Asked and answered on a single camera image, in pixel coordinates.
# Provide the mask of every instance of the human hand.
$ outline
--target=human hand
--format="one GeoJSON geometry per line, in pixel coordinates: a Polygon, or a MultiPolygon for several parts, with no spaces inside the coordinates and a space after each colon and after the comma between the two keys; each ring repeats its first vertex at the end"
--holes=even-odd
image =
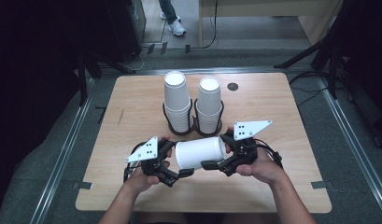
{"type": "MultiPolygon", "coordinates": [[[[162,138],[170,139],[169,135],[165,135],[159,138],[159,141],[162,138]]],[[[172,149],[167,152],[167,157],[170,158],[172,154],[172,149]]],[[[167,168],[170,165],[169,161],[164,161],[164,166],[167,168]]],[[[135,168],[132,175],[124,182],[123,188],[128,189],[134,194],[139,194],[147,189],[149,189],[152,185],[157,185],[160,183],[160,180],[155,175],[144,175],[141,167],[135,168]]]]}
{"type": "MultiPolygon", "coordinates": [[[[228,130],[233,131],[233,126],[228,127],[228,130]]],[[[226,152],[230,153],[232,149],[226,145],[226,152]]],[[[266,151],[258,147],[258,159],[252,164],[242,164],[237,166],[236,172],[244,176],[254,176],[258,180],[268,185],[273,185],[282,175],[285,175],[281,169],[266,153],[266,151]]]]}

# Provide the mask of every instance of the person's leg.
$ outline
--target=person's leg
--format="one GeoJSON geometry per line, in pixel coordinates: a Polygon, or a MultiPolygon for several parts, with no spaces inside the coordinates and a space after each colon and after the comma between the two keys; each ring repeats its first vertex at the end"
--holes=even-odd
{"type": "Polygon", "coordinates": [[[159,0],[162,12],[164,13],[167,23],[172,24],[177,19],[176,10],[171,4],[171,0],[159,0]]]}
{"type": "Polygon", "coordinates": [[[187,220],[182,213],[135,212],[134,219],[136,224],[156,222],[187,224],[187,220]]]}
{"type": "Polygon", "coordinates": [[[263,223],[263,224],[276,224],[278,223],[278,216],[276,213],[245,213],[245,214],[227,214],[222,224],[230,223],[263,223]]]}

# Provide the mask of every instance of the white bracket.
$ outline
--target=white bracket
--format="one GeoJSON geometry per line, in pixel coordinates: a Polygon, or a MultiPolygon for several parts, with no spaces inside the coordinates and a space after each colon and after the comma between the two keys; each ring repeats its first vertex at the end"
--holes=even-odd
{"type": "Polygon", "coordinates": [[[130,163],[133,161],[146,161],[150,159],[155,159],[158,157],[158,136],[153,136],[146,144],[140,147],[132,155],[130,155],[126,162],[130,163]]]}
{"type": "Polygon", "coordinates": [[[236,122],[234,124],[233,137],[235,141],[253,137],[258,132],[272,124],[271,120],[236,122]]]}

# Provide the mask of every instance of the forearm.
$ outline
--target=forearm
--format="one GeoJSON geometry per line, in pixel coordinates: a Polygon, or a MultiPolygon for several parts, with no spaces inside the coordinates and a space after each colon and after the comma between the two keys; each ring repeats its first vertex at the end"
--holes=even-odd
{"type": "Polygon", "coordinates": [[[138,194],[131,192],[123,185],[99,223],[127,224],[137,196],[138,194]]]}
{"type": "Polygon", "coordinates": [[[270,188],[275,198],[280,223],[316,223],[287,175],[283,175],[275,184],[270,185],[270,188]]]}

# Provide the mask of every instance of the wooden table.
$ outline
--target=wooden table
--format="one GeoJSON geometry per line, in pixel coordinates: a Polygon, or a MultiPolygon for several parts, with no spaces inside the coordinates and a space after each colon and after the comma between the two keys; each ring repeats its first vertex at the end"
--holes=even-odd
{"type": "MultiPolygon", "coordinates": [[[[197,98],[198,84],[206,75],[186,75],[191,98],[197,98]]],[[[326,189],[313,189],[321,181],[313,151],[284,74],[216,74],[225,104],[223,127],[235,121],[270,119],[273,124],[256,137],[279,151],[283,165],[311,213],[328,213],[332,206],[326,189]],[[238,84],[237,91],[227,89],[238,84]]],[[[81,189],[79,210],[107,210],[122,185],[125,159],[140,142],[154,135],[170,134],[163,115],[163,76],[119,77],[112,92],[100,133],[84,176],[91,189],[81,189]]],[[[172,140],[202,138],[197,132],[172,135],[172,140]]],[[[170,169],[177,172],[175,155],[170,169]]],[[[135,211],[268,213],[276,206],[269,187],[254,177],[227,177],[219,171],[195,171],[179,179],[172,188],[164,184],[141,193],[135,211]]]]}
{"type": "MultiPolygon", "coordinates": [[[[215,16],[216,0],[199,0],[199,45],[203,17],[215,16]]],[[[337,15],[342,0],[219,0],[217,17],[298,16],[311,45],[317,43],[337,15]]]]}

